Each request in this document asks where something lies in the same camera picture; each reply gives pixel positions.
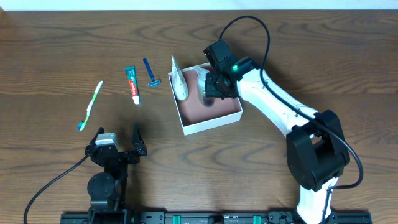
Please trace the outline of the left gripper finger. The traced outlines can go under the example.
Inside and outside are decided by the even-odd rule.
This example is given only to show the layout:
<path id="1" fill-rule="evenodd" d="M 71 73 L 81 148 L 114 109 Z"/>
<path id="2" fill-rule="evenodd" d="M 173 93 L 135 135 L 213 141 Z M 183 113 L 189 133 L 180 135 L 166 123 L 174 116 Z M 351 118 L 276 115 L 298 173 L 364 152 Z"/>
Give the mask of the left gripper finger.
<path id="1" fill-rule="evenodd" d="M 141 138 L 138 124 L 134 125 L 133 132 L 132 132 L 131 145 L 132 145 L 133 151 L 138 156 L 146 156 L 147 155 L 147 148 L 146 148 L 146 145 L 145 145 L 143 139 Z"/>
<path id="2" fill-rule="evenodd" d="M 99 134 L 103 134 L 103 133 L 104 133 L 104 128 L 103 128 L 103 127 L 100 127 L 100 128 L 97 130 L 96 134 L 94 135 L 93 139 L 89 142 L 89 145 L 91 145 L 91 146 L 92 146 L 92 145 L 95 145 L 95 144 L 96 144 L 95 141 L 96 141 L 98 135 L 99 135 Z"/>

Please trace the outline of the clear pump soap bottle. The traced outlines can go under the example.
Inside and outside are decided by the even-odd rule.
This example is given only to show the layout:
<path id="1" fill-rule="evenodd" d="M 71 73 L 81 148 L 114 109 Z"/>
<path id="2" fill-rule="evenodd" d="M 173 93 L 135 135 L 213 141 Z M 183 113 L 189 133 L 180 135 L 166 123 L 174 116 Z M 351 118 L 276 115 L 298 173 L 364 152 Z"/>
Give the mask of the clear pump soap bottle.
<path id="1" fill-rule="evenodd" d="M 201 103 L 206 107 L 211 107 L 214 104 L 214 98 L 206 96 L 205 84 L 206 84 L 206 75 L 209 73 L 208 70 L 203 67 L 194 66 L 194 71 L 197 73 L 197 88 L 198 88 L 198 97 Z"/>

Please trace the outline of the white Pantene tube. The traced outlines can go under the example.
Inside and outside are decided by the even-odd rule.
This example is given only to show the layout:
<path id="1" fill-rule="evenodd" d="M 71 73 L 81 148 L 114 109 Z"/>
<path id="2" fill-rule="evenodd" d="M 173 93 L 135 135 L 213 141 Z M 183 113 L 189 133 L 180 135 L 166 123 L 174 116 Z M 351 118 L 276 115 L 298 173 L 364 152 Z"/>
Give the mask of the white Pantene tube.
<path id="1" fill-rule="evenodd" d="M 172 88 L 174 91 L 175 98 L 177 100 L 184 101 L 188 98 L 189 92 L 188 92 L 187 83 L 173 55 L 172 55 Z"/>

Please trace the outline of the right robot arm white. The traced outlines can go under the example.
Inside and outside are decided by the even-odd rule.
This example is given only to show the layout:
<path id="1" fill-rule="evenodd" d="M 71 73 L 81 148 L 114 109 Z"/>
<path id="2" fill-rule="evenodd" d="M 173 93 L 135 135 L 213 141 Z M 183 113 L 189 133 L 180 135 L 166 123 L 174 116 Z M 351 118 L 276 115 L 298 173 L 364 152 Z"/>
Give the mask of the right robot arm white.
<path id="1" fill-rule="evenodd" d="M 234 55 L 223 39 L 203 53 L 213 68 L 206 74 L 206 96 L 240 97 L 280 130 L 289 171 L 300 185 L 297 213 L 305 223 L 325 221 L 331 215 L 331 193 L 350 162 L 338 116 L 331 110 L 320 113 L 290 96 L 254 60 Z"/>

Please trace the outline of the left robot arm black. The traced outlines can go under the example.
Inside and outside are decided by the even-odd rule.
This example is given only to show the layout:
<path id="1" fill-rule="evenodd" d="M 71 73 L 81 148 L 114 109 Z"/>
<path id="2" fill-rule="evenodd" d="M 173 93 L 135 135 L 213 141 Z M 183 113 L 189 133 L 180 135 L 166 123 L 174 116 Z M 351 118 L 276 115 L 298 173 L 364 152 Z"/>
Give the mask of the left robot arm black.
<path id="1" fill-rule="evenodd" d="M 88 181 L 87 191 L 91 200 L 86 222 L 137 223 L 136 213 L 126 206 L 126 186 L 128 166 L 140 163 L 140 157 L 147 155 L 138 125 L 133 128 L 131 150 L 120 152 L 116 134 L 105 133 L 100 127 L 86 146 L 85 155 L 103 168 Z"/>

